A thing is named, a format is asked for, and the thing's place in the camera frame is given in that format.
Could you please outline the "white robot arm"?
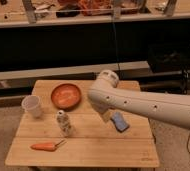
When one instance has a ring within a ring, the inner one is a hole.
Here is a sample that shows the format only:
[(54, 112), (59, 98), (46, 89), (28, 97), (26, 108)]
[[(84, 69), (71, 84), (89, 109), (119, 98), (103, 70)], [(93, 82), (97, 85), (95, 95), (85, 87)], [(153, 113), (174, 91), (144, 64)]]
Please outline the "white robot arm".
[(118, 75), (103, 70), (88, 89), (93, 109), (107, 122), (107, 111), (119, 109), (190, 130), (190, 95), (120, 89)]

